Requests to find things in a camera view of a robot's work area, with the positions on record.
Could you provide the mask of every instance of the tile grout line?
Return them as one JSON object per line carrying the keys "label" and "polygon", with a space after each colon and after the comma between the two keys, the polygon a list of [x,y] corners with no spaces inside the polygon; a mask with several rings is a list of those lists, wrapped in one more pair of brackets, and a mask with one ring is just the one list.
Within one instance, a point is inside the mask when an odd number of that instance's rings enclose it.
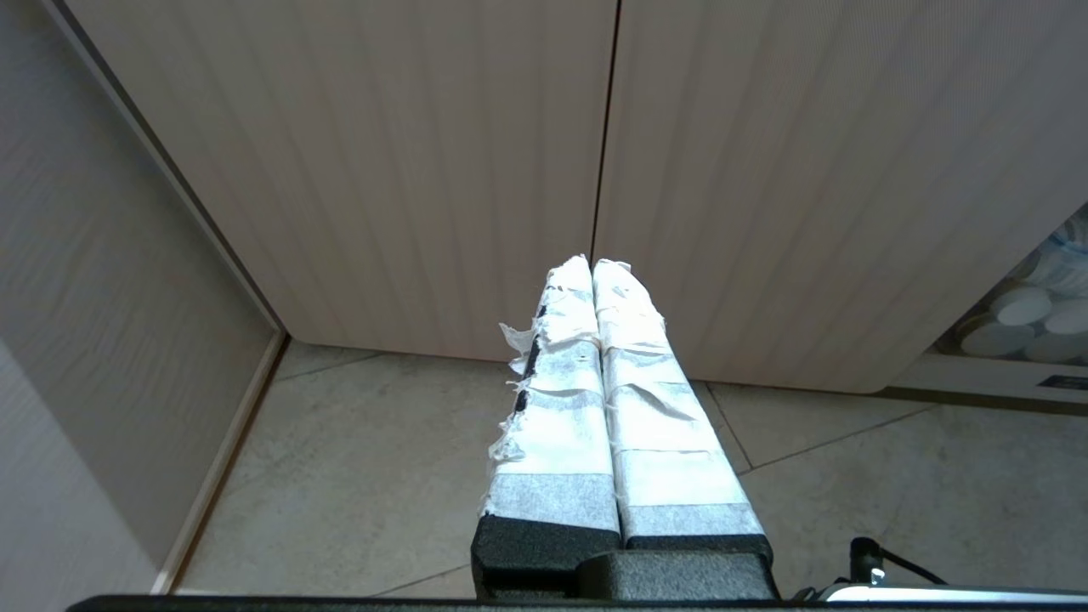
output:
{"label": "tile grout line", "polygon": [[869,431],[874,431],[876,429],[880,429],[881,427],[891,425],[893,423],[899,423],[901,420],[906,420],[906,419],[908,419],[911,417],[918,416],[918,415],[920,415],[923,413],[927,413],[927,412],[929,412],[929,411],[931,411],[931,409],[934,409],[934,408],[936,408],[937,406],[940,406],[940,405],[941,404],[936,404],[936,403],[935,404],[929,404],[928,406],[926,406],[924,408],[918,408],[917,411],[914,411],[913,413],[907,413],[907,414],[905,414],[903,416],[898,416],[898,417],[895,417],[893,419],[886,420],[886,421],[879,423],[877,425],[870,425],[869,427],[866,427],[864,429],[858,429],[857,431],[853,431],[851,433],[846,433],[845,436],[840,436],[840,437],[838,437],[838,438],[836,438],[833,440],[828,440],[827,442],[820,442],[819,444],[816,444],[816,445],[813,445],[813,446],[808,446],[807,449],[802,449],[800,451],[794,451],[794,452],[792,452],[792,453],[790,453],[788,455],[783,455],[783,456],[780,456],[778,458],[772,458],[772,460],[768,461],[767,463],[762,463],[759,465],[753,465],[752,469],[750,469],[749,472],[750,473],[751,472],[755,472],[757,469],[767,467],[768,465],[774,465],[776,463],[786,461],[788,458],[793,458],[793,457],[795,457],[798,455],[803,455],[803,454],[807,453],[808,451],[815,451],[816,449],[821,449],[824,446],[827,446],[828,444],[834,444],[836,442],[842,442],[843,440],[845,440],[848,438],[853,438],[854,436],[860,436],[862,433],[868,433]]}
{"label": "tile grout line", "polygon": [[375,592],[374,595],[370,595],[370,596],[367,596],[367,597],[381,597],[383,595],[391,593],[391,592],[393,592],[395,590],[400,590],[400,589],[406,589],[408,587],[413,587],[413,586],[416,586],[416,585],[418,585],[420,583],[425,583],[425,582],[430,580],[431,578],[437,578],[438,576],[445,576],[446,574],[453,574],[454,572],[457,572],[458,570],[463,570],[463,568],[466,568],[468,566],[469,566],[468,563],[466,563],[463,565],[458,565],[457,567],[454,567],[453,570],[446,570],[444,572],[438,572],[437,574],[434,574],[434,575],[431,575],[431,576],[426,576],[425,578],[420,578],[418,580],[412,580],[410,583],[406,583],[404,585],[400,585],[400,586],[397,586],[397,587],[393,587],[391,589],[385,589],[383,591]]}
{"label": "tile grout line", "polygon": [[733,440],[737,440],[737,448],[741,450],[741,455],[744,456],[744,461],[747,462],[749,464],[749,468],[745,469],[743,474],[752,472],[753,469],[755,469],[755,467],[752,465],[752,458],[747,456],[747,451],[744,450],[744,442],[741,442],[740,436],[738,436],[737,431],[733,430],[733,424],[729,423],[729,417],[726,416],[726,411],[721,409],[721,403],[718,402],[718,396],[714,393],[714,389],[710,389],[710,383],[705,380],[702,380],[700,382],[706,385],[706,392],[709,393],[710,399],[714,400],[714,407],[718,408],[718,414],[721,415],[721,420],[726,421],[726,429],[729,430],[729,434],[733,437]]}
{"label": "tile grout line", "polygon": [[350,362],[344,362],[343,364],[333,364],[331,366],[324,366],[324,367],[318,368],[316,370],[309,370],[309,371],[301,371],[301,372],[298,372],[298,374],[293,374],[290,376],[285,376],[283,378],[273,379],[272,382],[280,382],[281,380],[290,380],[293,378],[298,378],[300,376],[306,376],[308,374],[318,374],[319,371],[331,370],[333,368],[338,368],[341,366],[350,366],[351,364],[358,364],[358,363],[361,363],[361,362],[369,362],[370,359],[373,359],[374,357],[381,357],[383,355],[388,355],[388,353],[378,353],[376,355],[367,355],[366,357],[359,357],[358,359],[351,359]]}

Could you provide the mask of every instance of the gray floor tile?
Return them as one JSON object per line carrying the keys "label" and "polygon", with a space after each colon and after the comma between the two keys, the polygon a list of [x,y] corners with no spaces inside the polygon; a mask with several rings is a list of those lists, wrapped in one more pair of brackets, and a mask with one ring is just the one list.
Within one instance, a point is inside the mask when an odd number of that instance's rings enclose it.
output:
{"label": "gray floor tile", "polygon": [[425,580],[383,592],[379,597],[404,599],[475,599],[472,570],[465,565]]}
{"label": "gray floor tile", "polygon": [[925,409],[929,404],[709,383],[754,467]]}
{"label": "gray floor tile", "polygon": [[1085,440],[1080,417],[940,406],[741,481],[783,595],[846,575],[855,536],[953,584],[1088,590]]}
{"label": "gray floor tile", "polygon": [[468,563],[510,378],[390,354],[275,382],[182,587],[366,596]]}
{"label": "gray floor tile", "polygon": [[733,466],[733,472],[742,473],[751,469],[752,465],[749,464],[747,457],[744,456],[744,451],[741,449],[740,442],[737,441],[737,437],[729,429],[726,417],[718,409],[718,402],[710,394],[707,383],[692,380],[691,389],[695,392],[695,396],[698,397],[698,403],[703,405],[703,409],[706,411],[706,416],[710,419],[714,430],[718,432],[718,441],[721,442],[721,448],[726,451],[726,458]]}
{"label": "gray floor tile", "polygon": [[275,370],[275,380],[350,364],[378,354],[378,351],[321,346],[292,339],[283,358],[280,359],[280,367]]}

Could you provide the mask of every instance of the black cable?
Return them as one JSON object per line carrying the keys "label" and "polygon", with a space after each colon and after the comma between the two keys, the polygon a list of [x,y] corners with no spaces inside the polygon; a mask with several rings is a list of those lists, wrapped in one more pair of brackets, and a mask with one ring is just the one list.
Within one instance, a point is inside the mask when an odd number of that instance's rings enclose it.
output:
{"label": "black cable", "polygon": [[916,563],[911,563],[910,561],[903,559],[902,556],[895,554],[894,552],[892,552],[892,551],[890,551],[890,550],[888,550],[888,549],[886,549],[883,547],[880,547],[880,553],[888,561],[891,561],[892,563],[894,563],[895,565],[899,565],[900,567],[902,567],[904,570],[907,570],[910,572],[914,572],[915,574],[922,576],[923,578],[929,580],[930,583],[932,583],[935,585],[947,585],[948,584],[943,579],[941,579],[941,577],[938,576],[937,574],[934,574],[932,572],[930,572],[929,570],[926,570],[922,565],[918,565]]}

